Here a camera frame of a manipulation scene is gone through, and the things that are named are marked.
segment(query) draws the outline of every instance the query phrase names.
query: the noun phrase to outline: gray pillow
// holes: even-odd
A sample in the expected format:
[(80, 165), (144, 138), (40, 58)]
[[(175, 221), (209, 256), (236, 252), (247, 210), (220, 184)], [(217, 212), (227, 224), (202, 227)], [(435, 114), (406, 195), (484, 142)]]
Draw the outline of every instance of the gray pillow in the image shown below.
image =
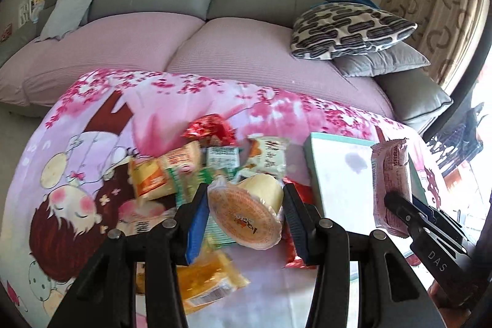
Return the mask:
[(352, 2), (318, 5), (301, 14), (292, 32), (294, 57), (331, 60), (387, 49), (412, 35), (417, 24)]
[(38, 41), (48, 38), (60, 40), (67, 32), (76, 30), (91, 2), (92, 0), (57, 0)]
[(388, 49), (367, 55), (346, 55), (333, 59), (344, 77), (375, 77), (399, 71), (430, 66), (429, 60), (419, 51), (398, 42)]

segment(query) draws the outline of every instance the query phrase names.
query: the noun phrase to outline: beige curtain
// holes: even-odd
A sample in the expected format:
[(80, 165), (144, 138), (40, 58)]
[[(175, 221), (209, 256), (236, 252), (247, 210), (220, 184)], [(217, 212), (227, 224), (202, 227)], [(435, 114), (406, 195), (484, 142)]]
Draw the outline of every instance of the beige curtain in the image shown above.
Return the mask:
[(405, 42), (429, 59), (427, 73), (446, 89), (471, 59), (469, 44), (481, 35), (477, 27), (483, 30), (478, 20), (485, 3), (488, 9), (488, 0), (382, 0), (381, 8), (418, 24)]

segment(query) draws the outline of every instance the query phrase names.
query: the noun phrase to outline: brown hair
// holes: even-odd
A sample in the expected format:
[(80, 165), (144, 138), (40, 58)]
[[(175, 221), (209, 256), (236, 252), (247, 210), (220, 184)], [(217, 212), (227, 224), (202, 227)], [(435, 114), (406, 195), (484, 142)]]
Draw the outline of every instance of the brown hair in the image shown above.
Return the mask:
[[(36, 209), (31, 221), (29, 247), (47, 276), (58, 282), (67, 282), (76, 277), (105, 240), (106, 233), (116, 227), (119, 207), (134, 198), (127, 169), (127, 164), (116, 167), (113, 177), (103, 182), (95, 198), (102, 221), (83, 234), (76, 236), (72, 224), (64, 218), (60, 218), (59, 224), (55, 215), (50, 217), (48, 199)], [(120, 192), (114, 195), (114, 189)], [(102, 205), (99, 200), (104, 195), (110, 202)]]

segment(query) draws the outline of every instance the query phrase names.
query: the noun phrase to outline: snack package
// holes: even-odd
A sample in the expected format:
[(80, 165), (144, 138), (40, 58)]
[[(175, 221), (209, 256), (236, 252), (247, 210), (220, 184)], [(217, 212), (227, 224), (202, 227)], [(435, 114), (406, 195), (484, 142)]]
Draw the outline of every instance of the snack package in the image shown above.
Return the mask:
[[(229, 181), (230, 177), (234, 177), (234, 172), (227, 168), (214, 169), (210, 167), (204, 167), (197, 172), (189, 174), (186, 177), (186, 188), (188, 191), (187, 200), (191, 202), (195, 196), (196, 190), (201, 183), (211, 184), (218, 176), (223, 176)], [(212, 216), (208, 216), (207, 226), (205, 227), (205, 235), (210, 238), (214, 245), (218, 248), (223, 246), (232, 245), (235, 243), (220, 227), (217, 225)]]
[(257, 172), (270, 174), (282, 179), (285, 176), (285, 150), (289, 140), (277, 136), (248, 136), (252, 143), (249, 158), (240, 171), (243, 176), (252, 176)]
[[(177, 266), (181, 299), (186, 314), (226, 297), (249, 284), (225, 253), (205, 240), (200, 255), (189, 267)], [(137, 264), (137, 293), (145, 293), (145, 265)]]
[[(312, 193), (311, 187), (307, 185), (299, 184), (298, 182), (291, 181), (289, 178), (284, 178), (284, 183), (286, 184), (294, 184), (296, 187), (297, 193), (299, 197), (304, 203), (314, 204), (314, 195)], [(282, 239), (286, 243), (287, 249), (287, 263), (285, 267), (287, 268), (309, 268), (315, 269), (316, 266), (306, 266), (304, 261), (297, 255), (296, 246), (294, 244), (294, 240), (292, 239), (292, 235), (290, 233), (289, 225), (287, 222), (284, 224), (284, 228), (282, 229)]]
[(181, 135), (199, 140), (201, 146), (237, 146), (236, 132), (219, 114), (208, 114), (192, 121)]
[(208, 186), (208, 207), (217, 225), (235, 242), (266, 250), (280, 241), (281, 184), (268, 174), (256, 174), (238, 185), (220, 176)]
[(174, 168), (178, 173), (190, 173), (201, 167), (200, 144), (194, 140), (158, 158), (162, 168)]
[(207, 148), (207, 167), (235, 169), (239, 166), (238, 147), (211, 146)]
[(392, 235), (408, 238), (407, 226), (384, 205), (384, 197), (390, 191), (398, 191), (412, 202), (407, 140), (389, 140), (371, 148), (376, 227), (384, 228)]
[(137, 199), (128, 200), (118, 210), (118, 224), (116, 228), (126, 236), (148, 232), (166, 218), (176, 214), (176, 207), (166, 209), (156, 200), (138, 202)]
[(128, 169), (137, 199), (158, 199), (177, 192), (177, 178), (173, 169), (162, 168), (158, 159), (137, 162), (131, 158)]

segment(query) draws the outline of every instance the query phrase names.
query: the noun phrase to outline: red candy wrapper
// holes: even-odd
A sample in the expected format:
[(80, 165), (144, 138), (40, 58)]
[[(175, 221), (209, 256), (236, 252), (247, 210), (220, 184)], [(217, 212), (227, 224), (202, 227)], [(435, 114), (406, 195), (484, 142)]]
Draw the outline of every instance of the red candy wrapper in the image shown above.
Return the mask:
[(237, 146), (236, 131), (219, 114), (208, 114), (192, 121), (181, 136), (198, 140), (203, 147)]
[[(304, 203), (313, 204), (314, 197), (310, 186), (299, 184), (298, 182), (292, 181), (289, 178), (284, 178), (286, 184), (294, 184), (296, 187), (299, 197)], [(284, 229), (282, 230), (282, 239), (287, 245), (287, 263), (285, 267), (287, 268), (309, 268), (314, 269), (316, 266), (306, 266), (304, 261), (297, 255), (296, 247), (294, 245), (294, 240), (290, 234), (289, 225), (284, 224)]]

